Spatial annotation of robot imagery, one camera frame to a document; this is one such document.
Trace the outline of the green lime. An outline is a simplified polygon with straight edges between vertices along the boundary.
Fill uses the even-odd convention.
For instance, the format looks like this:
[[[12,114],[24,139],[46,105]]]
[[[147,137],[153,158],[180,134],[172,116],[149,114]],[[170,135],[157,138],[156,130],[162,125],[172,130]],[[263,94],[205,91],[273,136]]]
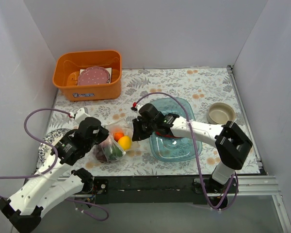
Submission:
[[[115,144],[109,144],[102,147],[108,162],[120,160],[124,156],[124,152]]]

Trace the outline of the clear zip top bag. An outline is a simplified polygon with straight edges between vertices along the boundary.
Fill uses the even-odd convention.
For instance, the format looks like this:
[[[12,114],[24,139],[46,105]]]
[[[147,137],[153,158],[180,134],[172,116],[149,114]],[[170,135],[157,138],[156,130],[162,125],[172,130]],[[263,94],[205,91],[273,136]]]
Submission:
[[[122,118],[103,127],[109,131],[109,136],[93,149],[94,156],[99,162],[107,164],[117,162],[128,152],[138,148],[138,143],[132,141],[132,123]]]

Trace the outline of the orange fruit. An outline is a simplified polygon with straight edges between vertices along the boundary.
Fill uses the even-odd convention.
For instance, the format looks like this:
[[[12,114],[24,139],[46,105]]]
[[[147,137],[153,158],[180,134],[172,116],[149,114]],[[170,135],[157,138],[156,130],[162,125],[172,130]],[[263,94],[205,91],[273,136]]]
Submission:
[[[113,134],[114,140],[117,142],[121,137],[125,136],[123,132],[115,132]]]

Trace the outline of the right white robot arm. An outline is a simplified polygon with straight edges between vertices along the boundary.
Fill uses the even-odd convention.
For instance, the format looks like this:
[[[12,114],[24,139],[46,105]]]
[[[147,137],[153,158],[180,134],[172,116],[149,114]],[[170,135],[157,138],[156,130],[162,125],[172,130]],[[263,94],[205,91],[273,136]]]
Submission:
[[[138,115],[132,121],[133,141],[145,140],[156,133],[167,138],[188,138],[216,148],[221,161],[206,182],[206,188],[215,193],[227,188],[228,180],[236,170],[242,169],[253,146],[248,136],[232,121],[224,125],[188,121],[177,114],[164,115],[151,103],[134,103],[131,109]]]

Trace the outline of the yellow lemon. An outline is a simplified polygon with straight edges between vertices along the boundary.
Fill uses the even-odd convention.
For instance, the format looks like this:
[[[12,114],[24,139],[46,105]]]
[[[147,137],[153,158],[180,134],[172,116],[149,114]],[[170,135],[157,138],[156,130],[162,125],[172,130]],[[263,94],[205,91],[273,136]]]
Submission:
[[[129,150],[132,144],[131,138],[125,135],[118,140],[118,144],[123,150]]]

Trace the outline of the dark red grape bunch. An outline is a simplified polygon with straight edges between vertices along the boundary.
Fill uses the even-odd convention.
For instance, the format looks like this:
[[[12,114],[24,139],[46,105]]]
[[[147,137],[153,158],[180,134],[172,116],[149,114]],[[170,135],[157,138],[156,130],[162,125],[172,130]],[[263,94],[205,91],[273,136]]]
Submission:
[[[95,146],[93,153],[96,159],[101,163],[106,163],[108,161],[100,145]]]

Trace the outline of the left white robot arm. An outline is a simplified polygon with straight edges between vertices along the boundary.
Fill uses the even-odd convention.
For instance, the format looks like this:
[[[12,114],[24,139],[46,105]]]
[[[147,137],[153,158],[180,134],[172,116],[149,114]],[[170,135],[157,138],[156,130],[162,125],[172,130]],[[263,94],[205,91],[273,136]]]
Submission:
[[[86,117],[80,121],[76,130],[70,130],[52,146],[32,178],[9,198],[0,198],[1,212],[20,233],[31,233],[56,205],[73,194],[89,194],[94,177],[84,168],[73,170],[64,182],[57,180],[108,135],[98,119]]]

